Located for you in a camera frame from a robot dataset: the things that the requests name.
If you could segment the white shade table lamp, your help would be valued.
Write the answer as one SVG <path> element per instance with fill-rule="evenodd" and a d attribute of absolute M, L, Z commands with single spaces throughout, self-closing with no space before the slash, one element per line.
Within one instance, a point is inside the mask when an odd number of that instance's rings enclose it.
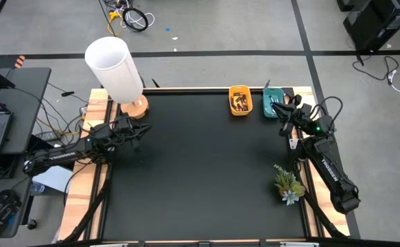
<path fill-rule="evenodd" d="M 126 42 L 114 36 L 93 41 L 84 60 L 120 110 L 134 119 L 145 116 L 149 103 Z"/>

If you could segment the black side desk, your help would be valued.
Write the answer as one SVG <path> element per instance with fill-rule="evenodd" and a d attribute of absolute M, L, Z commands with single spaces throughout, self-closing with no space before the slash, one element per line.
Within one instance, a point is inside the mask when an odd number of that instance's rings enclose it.
<path fill-rule="evenodd" d="M 5 75 L 9 69 L 0 69 Z M 16 235 L 23 221 L 23 214 L 30 196 L 32 179 L 23 172 L 26 156 L 37 148 L 45 146 L 43 140 L 32 134 L 38 110 L 51 74 L 51 69 L 13 69 L 8 79 L 14 89 L 0 89 L 0 103 L 11 113 L 6 138 L 0 149 L 0 191 L 13 190 L 22 202 L 18 213 L 0 233 L 0 238 Z"/>

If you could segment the wooden side board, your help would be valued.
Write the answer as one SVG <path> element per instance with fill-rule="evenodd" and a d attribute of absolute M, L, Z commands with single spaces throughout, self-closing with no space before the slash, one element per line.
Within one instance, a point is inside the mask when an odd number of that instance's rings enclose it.
<path fill-rule="evenodd" d="M 90 127 L 102 124 L 106 120 L 113 120 L 116 109 L 116 106 L 111 106 L 106 90 L 92 89 L 83 123 L 84 131 L 81 136 L 87 136 Z M 107 170 L 107 164 L 97 165 L 91 163 L 89 159 L 75 163 L 73 168 L 75 176 L 69 183 L 67 201 L 58 231 L 59 240 L 68 237 L 84 217 L 92 201 L 103 187 Z"/>
<path fill-rule="evenodd" d="M 312 89 L 310 86 L 293 86 L 283 88 L 285 92 L 285 101 L 293 95 L 301 95 L 301 103 L 316 105 Z M 323 213 L 328 217 L 330 222 L 344 235 L 349 236 L 350 230 L 347 224 L 346 216 L 338 213 L 330 199 L 330 191 L 317 172 L 316 168 L 311 161 L 300 162 L 301 166 L 300 175 L 303 179 L 303 184 L 307 188 L 307 193 L 318 203 L 318 206 Z M 331 237 L 327 229 L 321 224 L 321 221 L 316 216 L 314 210 L 310 207 L 308 202 L 304 202 L 305 214 L 308 219 L 310 236 L 311 237 Z"/>

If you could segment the large black equipment case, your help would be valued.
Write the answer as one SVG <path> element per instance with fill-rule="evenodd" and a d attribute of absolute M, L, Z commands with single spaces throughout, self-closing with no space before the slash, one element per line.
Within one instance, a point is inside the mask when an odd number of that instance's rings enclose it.
<path fill-rule="evenodd" d="M 377 51 L 400 30 L 400 0 L 354 0 L 343 25 L 356 50 Z"/>

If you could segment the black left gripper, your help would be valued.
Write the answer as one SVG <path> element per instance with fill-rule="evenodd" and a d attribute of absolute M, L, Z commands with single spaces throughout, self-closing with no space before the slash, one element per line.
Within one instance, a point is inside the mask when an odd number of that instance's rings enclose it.
<path fill-rule="evenodd" d="M 121 145 L 133 139 L 140 140 L 144 132 L 149 131 L 150 128 L 149 123 L 132 125 L 129 120 L 101 123 L 91 128 L 91 143 L 93 145 Z"/>

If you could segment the teal plastic bin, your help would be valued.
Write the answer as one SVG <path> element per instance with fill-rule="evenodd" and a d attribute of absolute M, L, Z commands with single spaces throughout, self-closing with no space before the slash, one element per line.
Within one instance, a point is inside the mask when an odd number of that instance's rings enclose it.
<path fill-rule="evenodd" d="M 278 117 L 275 114 L 272 114 L 271 101 L 270 96 L 273 97 L 276 102 L 284 103 L 284 92 L 283 89 L 280 88 L 264 88 L 263 89 L 263 113 L 268 118 L 277 119 Z"/>

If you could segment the potted succulent plant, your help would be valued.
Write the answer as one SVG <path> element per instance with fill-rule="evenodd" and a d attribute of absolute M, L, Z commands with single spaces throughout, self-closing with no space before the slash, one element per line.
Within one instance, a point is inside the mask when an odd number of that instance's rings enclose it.
<path fill-rule="evenodd" d="M 277 171 L 274 185 L 278 188 L 282 201 L 287 206 L 293 205 L 305 195 L 306 188 L 297 181 L 294 173 L 288 172 L 279 165 L 274 165 Z"/>

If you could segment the yellow plastic bin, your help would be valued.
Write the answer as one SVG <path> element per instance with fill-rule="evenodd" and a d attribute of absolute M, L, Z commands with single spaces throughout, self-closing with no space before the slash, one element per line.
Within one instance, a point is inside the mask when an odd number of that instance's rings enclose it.
<path fill-rule="evenodd" d="M 234 97 L 234 102 L 235 102 L 235 100 L 237 98 L 239 98 L 239 97 L 241 97 L 243 95 L 245 95 L 245 98 L 246 98 L 247 103 L 248 103 L 248 111 L 246 111 L 246 112 L 237 112 L 237 111 L 235 111 L 235 109 L 233 109 L 231 107 L 230 98 Z M 245 86 L 245 85 L 237 85 L 237 86 L 230 87 L 229 90 L 228 90 L 228 100 L 229 100 L 229 104 L 230 104 L 231 113 L 234 116 L 246 116 L 246 115 L 248 115 L 250 113 L 250 111 L 253 108 L 250 89 L 249 89 L 248 86 Z"/>

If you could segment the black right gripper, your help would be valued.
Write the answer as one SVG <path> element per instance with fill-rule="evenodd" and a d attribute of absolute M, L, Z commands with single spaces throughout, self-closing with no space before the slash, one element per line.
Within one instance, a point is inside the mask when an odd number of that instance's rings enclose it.
<path fill-rule="evenodd" d="M 330 115 L 323 115 L 317 119 L 312 119 L 310 116 L 311 106 L 309 104 L 303 104 L 301 108 L 297 108 L 301 100 L 301 95 L 295 95 L 289 98 L 287 104 L 272 103 L 272 109 L 280 121 L 290 120 L 295 127 L 308 135 L 328 136 L 333 134 L 333 118 Z"/>

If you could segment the white box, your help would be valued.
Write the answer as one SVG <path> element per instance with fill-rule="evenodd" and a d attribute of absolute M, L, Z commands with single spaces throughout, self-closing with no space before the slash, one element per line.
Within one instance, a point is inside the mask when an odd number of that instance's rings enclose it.
<path fill-rule="evenodd" d="M 57 191 L 68 193 L 68 185 L 73 172 L 61 166 L 50 167 L 46 172 L 34 176 L 34 182 L 43 184 Z"/>

